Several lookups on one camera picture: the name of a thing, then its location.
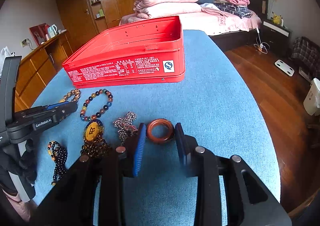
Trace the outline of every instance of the nightstand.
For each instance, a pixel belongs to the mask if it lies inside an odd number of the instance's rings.
[[[290,45],[292,31],[274,24],[271,20],[263,20],[261,25],[261,41],[270,46],[270,50],[279,56],[286,56]]]

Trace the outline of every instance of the black bead necklace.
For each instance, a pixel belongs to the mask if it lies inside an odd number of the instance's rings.
[[[56,183],[67,171],[65,166],[67,160],[67,150],[57,141],[54,141],[53,143],[49,142],[48,153],[50,154],[51,159],[56,163],[52,177],[53,181],[51,183],[51,185],[56,185]]]

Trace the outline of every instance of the blue tablecloth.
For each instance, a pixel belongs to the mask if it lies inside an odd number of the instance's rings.
[[[276,153],[251,92],[227,57],[204,32],[185,30],[183,33],[186,61],[183,81],[107,87],[114,101],[100,118],[105,125],[106,141],[119,144],[112,121],[128,111],[137,113],[136,125],[140,122],[148,124],[157,118],[166,118],[173,124],[180,122],[185,134],[194,136],[199,145],[216,155],[227,158],[240,155],[280,200]],[[65,71],[61,70],[34,106],[54,104],[73,88]],[[54,162],[47,153],[48,142],[56,140],[67,147],[67,168],[76,161],[87,124],[80,119],[79,112],[85,99],[96,90],[98,88],[82,89],[78,111],[41,135],[34,198],[37,204],[52,189]],[[95,98],[88,106],[88,115],[96,113],[105,100],[103,95]],[[165,145],[147,141],[138,178],[124,180],[127,225],[193,225],[196,185],[196,178],[185,178],[180,172],[174,141]],[[221,193],[225,225],[223,186]]]

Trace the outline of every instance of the yellow pendant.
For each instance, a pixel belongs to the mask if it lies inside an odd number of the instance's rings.
[[[84,129],[84,140],[93,141],[103,134],[103,124],[99,119],[91,120]]]

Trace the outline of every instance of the red picture frame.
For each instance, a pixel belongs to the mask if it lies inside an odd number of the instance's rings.
[[[39,25],[30,27],[29,30],[30,30],[30,33],[31,33],[33,39],[35,40],[35,42],[38,46],[40,46],[42,42],[46,41],[45,35],[43,34]]]
[[[47,33],[47,28],[45,28],[46,25],[47,25],[46,23],[43,23],[43,24],[39,24],[39,25],[38,25],[39,28],[40,28],[40,30],[42,31],[42,34],[43,34],[44,37],[45,37],[46,34],[48,34],[48,33]]]

